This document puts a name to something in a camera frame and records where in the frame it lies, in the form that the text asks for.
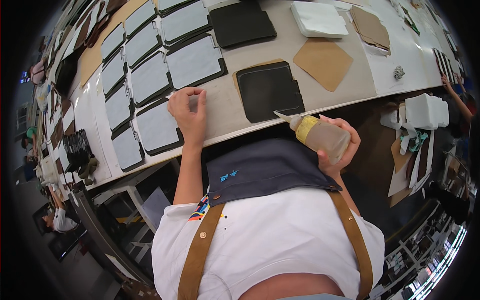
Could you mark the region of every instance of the brown leather strap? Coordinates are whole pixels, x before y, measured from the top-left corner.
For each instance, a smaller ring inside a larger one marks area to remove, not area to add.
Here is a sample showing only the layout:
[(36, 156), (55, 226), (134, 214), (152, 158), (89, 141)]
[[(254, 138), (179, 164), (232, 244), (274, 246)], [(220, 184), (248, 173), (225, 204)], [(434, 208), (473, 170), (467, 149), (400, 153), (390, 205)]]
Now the brown leather strap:
[(200, 223), (180, 276), (178, 300), (195, 300), (202, 280), (205, 260), (225, 203), (210, 207)]
[(327, 192), (340, 215), (345, 232), (357, 256), (360, 272), (360, 291), (357, 300), (362, 300), (370, 293), (373, 285), (373, 271), (370, 256), (368, 255), (367, 247), (365, 246), (365, 241), (363, 240), (357, 221), (355, 221), (343, 196), (339, 192)]
[[(367, 247), (361, 235), (355, 218), (350, 211), (347, 202), (339, 192), (327, 191), (340, 215), (343, 227), (347, 233), (348, 239), (353, 246), (360, 272), (360, 290), (357, 300), (364, 299), (372, 289), (373, 271), (372, 263), (367, 252)], [(195, 300), (198, 296), (198, 288), (202, 280), (205, 261), (207, 258), (210, 244), (212, 243), (213, 234), (216, 225), (222, 214), (225, 204), (210, 207), (205, 214), (200, 226), (198, 227), (192, 244), (188, 250), (187, 259), (180, 276), (178, 289), (178, 300)]]

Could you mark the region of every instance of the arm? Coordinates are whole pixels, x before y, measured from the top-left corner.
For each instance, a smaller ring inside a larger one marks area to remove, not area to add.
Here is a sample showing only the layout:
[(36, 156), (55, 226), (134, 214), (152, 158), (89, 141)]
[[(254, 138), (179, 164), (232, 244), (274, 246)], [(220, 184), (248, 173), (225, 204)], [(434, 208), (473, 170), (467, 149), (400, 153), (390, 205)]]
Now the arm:
[(345, 120), (343, 119), (331, 119), (325, 116), (320, 115), (322, 121), (328, 122), (330, 124), (336, 125), (342, 129), (345, 129), (350, 133), (350, 144), (348, 144), (347, 150), (343, 154), (342, 158), (334, 165), (330, 164), (328, 160), (328, 155), (319, 150), (318, 154), (318, 168), (322, 171), (325, 175), (330, 176), (333, 178), (341, 187), (342, 191), (340, 194), (347, 202), (348, 207), (358, 216), (360, 216), (360, 211), (358, 210), (355, 202), (353, 202), (350, 193), (347, 190), (347, 187), (343, 183), (342, 177), (340, 176), (340, 170), (344, 167), (348, 166), (348, 164), (352, 161), (353, 156), (357, 152), (359, 145), (360, 145), (360, 137), (357, 131), (350, 126)]
[(460, 97), (457, 95), (457, 93), (455, 93), (452, 86), (448, 82), (448, 79), (445, 76), (445, 74), (442, 74), (442, 82), (444, 84), (444, 88), (447, 90), (447, 92), (450, 94), (450, 96), (452, 96), (452, 98), (455, 100), (455, 103), (458, 105), (458, 109), (460, 109), (460, 112), (462, 113), (462, 116), (465, 118), (465, 120), (468, 123), (470, 123), (472, 121), (472, 117), (473, 117), (472, 113), (467, 108), (465, 103), (463, 103), (462, 99), (460, 99)]
[[(192, 95), (199, 95), (197, 112), (191, 112), (189, 108)], [(197, 203), (203, 197), (200, 154), (205, 139), (205, 104), (206, 91), (193, 87), (185, 87), (175, 92), (168, 100), (168, 111), (177, 121), (185, 141), (174, 205)]]
[(64, 210), (63, 202), (58, 198), (57, 194), (53, 190), (51, 186), (48, 187), (50, 189), (50, 193), (52, 194), (53, 197), (53, 202), (55, 203), (55, 208), (61, 208)]
[(454, 73), (456, 80), (458, 81), (458, 84), (462, 88), (462, 92), (466, 93), (467, 91), (465, 90), (465, 87), (462, 84), (462, 76), (458, 75), (457, 73)]
[(36, 149), (36, 134), (35, 133), (32, 133), (32, 140), (33, 140), (33, 155), (35, 157), (37, 157), (38, 152), (37, 152), (37, 149)]

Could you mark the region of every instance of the white paper stack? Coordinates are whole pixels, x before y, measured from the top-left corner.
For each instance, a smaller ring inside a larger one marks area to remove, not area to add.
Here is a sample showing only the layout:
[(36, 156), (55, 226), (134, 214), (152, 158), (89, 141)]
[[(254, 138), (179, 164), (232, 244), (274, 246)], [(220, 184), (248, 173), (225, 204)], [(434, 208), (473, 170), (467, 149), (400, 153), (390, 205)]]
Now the white paper stack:
[(294, 1), (293, 17), (306, 37), (343, 38), (348, 35), (345, 20), (331, 4)]
[(448, 125), (448, 104), (439, 97), (422, 94), (405, 99), (407, 123), (415, 128), (435, 130)]

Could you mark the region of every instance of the hand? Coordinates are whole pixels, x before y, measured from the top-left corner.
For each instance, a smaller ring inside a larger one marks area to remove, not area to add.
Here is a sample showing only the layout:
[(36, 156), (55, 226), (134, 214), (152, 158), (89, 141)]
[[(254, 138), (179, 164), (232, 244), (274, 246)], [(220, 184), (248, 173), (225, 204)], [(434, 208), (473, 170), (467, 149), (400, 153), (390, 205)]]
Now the hand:
[(455, 78), (459, 84), (462, 83), (462, 76), (458, 75), (458, 73), (453, 73), (453, 75), (455, 75)]
[(452, 91), (453, 91), (453, 88), (452, 88), (452, 86), (450, 85), (450, 82), (448, 81), (447, 76), (446, 76), (445, 74), (443, 74), (443, 73), (442, 73), (442, 83), (444, 84), (445, 90), (447, 90), (448, 92), (452, 92)]
[[(168, 100), (168, 111), (175, 118), (183, 134), (183, 149), (201, 150), (204, 145), (206, 128), (206, 94), (198, 87), (185, 87), (176, 91)], [(189, 108), (190, 96), (198, 96), (197, 112)]]
[(318, 155), (318, 168), (325, 175), (332, 177), (333, 179), (340, 176), (340, 170), (348, 166), (352, 161), (353, 156), (357, 152), (360, 145), (360, 137), (357, 131), (343, 119), (331, 119), (325, 116), (320, 115), (322, 121), (328, 122), (332, 125), (338, 126), (341, 129), (345, 129), (350, 133), (350, 143), (348, 144), (347, 150), (343, 154), (342, 158), (334, 165), (330, 164), (328, 160), (328, 155), (325, 151), (319, 150)]

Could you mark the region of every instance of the glue bottle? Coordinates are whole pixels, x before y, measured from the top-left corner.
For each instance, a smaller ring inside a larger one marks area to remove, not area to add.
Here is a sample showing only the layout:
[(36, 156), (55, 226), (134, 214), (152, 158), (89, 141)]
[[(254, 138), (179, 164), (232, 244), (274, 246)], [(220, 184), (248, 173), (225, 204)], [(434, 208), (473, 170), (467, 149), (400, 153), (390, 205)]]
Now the glue bottle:
[(297, 139), (313, 151), (325, 151), (332, 165), (345, 153), (350, 143), (350, 133), (338, 126), (324, 122), (316, 117), (289, 117), (277, 111), (274, 113), (290, 123)]

